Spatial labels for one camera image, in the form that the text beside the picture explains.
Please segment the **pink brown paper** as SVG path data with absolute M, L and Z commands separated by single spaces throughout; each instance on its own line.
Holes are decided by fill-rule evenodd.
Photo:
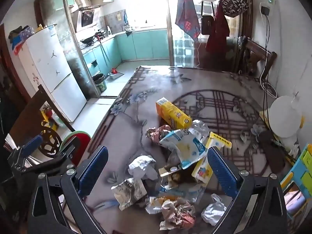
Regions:
M 184 198 L 165 200 L 161 206 L 164 221 L 160 230 L 190 229 L 195 224 L 195 207 Z

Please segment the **yellow tea carton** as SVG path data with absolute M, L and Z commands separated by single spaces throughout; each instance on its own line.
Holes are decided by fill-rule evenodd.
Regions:
M 156 103 L 157 114 L 173 129 L 187 129 L 192 125 L 192 119 L 166 98 Z

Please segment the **black kitchen trash bin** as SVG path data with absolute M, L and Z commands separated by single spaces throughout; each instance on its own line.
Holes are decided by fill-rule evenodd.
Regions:
M 98 88 L 98 90 L 102 93 L 107 89 L 106 83 L 105 83 L 105 75 L 102 73 L 98 73 L 94 76 L 92 76 L 93 81 Z

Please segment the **teal kitchen cabinets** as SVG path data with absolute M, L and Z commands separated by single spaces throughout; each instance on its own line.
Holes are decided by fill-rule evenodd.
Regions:
M 102 73 L 105 76 L 122 62 L 137 60 L 168 60 L 168 35 L 165 28 L 152 28 L 125 32 L 94 40 L 81 49 L 91 75 Z

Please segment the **dark wooden carved chair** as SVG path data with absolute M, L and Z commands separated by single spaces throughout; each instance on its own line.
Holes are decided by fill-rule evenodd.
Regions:
M 62 139 L 55 130 L 42 124 L 44 117 L 41 109 L 44 104 L 48 104 L 64 125 L 71 132 L 74 132 L 74 128 L 70 125 L 60 110 L 58 110 L 43 86 L 39 85 L 38 91 L 27 103 L 10 130 L 10 136 L 16 145 L 22 146 L 37 135 L 41 135 L 43 143 L 39 146 L 38 150 L 44 156 L 54 158 L 60 151 Z

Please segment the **red bin green rim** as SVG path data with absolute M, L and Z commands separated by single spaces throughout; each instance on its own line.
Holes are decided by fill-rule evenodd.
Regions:
M 65 138 L 64 140 L 62 141 L 61 143 L 61 146 L 60 146 L 60 153 L 62 153 L 65 148 L 66 148 L 66 145 L 74 138 L 74 150 L 73 152 L 71 153 L 71 161 L 72 163 L 74 164 L 74 166 L 78 166 L 90 140 L 91 140 L 91 137 L 89 134 L 87 134 L 86 132 L 84 131 L 74 131 L 74 132 L 71 132 L 69 133 Z

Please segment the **silver foil wrapper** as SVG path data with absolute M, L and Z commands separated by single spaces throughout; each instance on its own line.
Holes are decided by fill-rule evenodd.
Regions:
M 133 177 L 124 180 L 122 183 L 116 186 L 112 186 L 111 191 L 119 203 L 119 209 L 121 211 L 132 206 L 147 195 L 147 191 L 143 185 L 142 180 L 135 179 Z

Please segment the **yellow toy on floor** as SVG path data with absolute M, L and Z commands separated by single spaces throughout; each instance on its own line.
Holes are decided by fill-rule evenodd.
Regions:
M 41 125 L 52 128 L 54 131 L 57 131 L 59 126 L 52 117 L 53 115 L 52 109 L 50 107 L 43 107 L 41 113 L 43 117 Z

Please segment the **blue yellow toy box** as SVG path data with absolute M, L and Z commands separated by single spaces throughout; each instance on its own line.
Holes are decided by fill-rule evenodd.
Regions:
M 307 144 L 281 182 L 288 217 L 302 223 L 311 210 L 311 144 Z

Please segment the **white refrigerator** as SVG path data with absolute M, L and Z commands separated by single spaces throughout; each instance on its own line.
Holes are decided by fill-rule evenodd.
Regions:
M 18 56 L 33 88 L 42 86 L 65 119 L 73 122 L 87 100 L 67 62 L 55 26 L 26 39 Z

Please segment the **red dustpan broom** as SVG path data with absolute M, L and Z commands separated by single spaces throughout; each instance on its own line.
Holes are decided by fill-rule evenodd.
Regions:
M 117 71 L 116 68 L 112 68 L 112 70 L 108 73 L 109 78 L 112 79 L 112 80 L 120 78 L 123 75 L 124 75 L 124 73 L 121 73 L 121 72 Z

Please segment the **black wok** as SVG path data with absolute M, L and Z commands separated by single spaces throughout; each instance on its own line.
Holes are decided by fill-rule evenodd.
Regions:
M 95 39 L 95 36 L 93 35 L 86 39 L 80 40 L 80 42 L 85 45 L 91 45 L 92 43 L 94 43 L 94 39 Z

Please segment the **wooden chair far side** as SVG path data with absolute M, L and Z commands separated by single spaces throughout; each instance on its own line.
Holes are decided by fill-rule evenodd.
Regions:
M 277 58 L 275 52 L 266 51 L 264 47 L 252 41 L 249 37 L 238 38 L 238 52 L 236 56 L 236 72 L 255 75 L 257 64 L 260 61 L 265 63 L 264 75 L 266 77 Z

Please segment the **red hanging garment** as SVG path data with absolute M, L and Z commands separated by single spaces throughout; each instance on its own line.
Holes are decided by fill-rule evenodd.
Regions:
M 223 0 L 220 0 L 212 32 L 206 43 L 206 51 L 209 53 L 226 53 L 227 50 L 226 39 L 230 35 L 230 29 L 222 5 Z

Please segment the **plaid hanging cloth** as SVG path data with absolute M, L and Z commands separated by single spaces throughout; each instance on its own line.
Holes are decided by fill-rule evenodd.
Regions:
M 175 24 L 194 42 L 198 41 L 200 26 L 193 0 L 178 0 L 175 20 Z

